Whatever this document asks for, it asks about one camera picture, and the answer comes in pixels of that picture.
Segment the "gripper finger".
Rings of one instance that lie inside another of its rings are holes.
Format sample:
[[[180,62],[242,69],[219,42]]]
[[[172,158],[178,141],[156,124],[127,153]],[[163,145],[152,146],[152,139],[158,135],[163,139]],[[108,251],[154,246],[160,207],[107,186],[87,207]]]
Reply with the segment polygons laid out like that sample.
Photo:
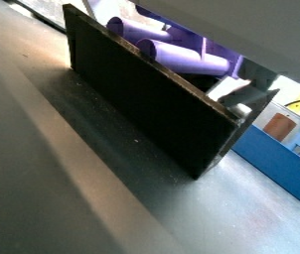
[[[207,91],[207,97],[219,103],[239,119],[259,111],[258,100],[267,102],[277,93],[269,90],[277,73],[247,59],[242,59],[233,70]]]

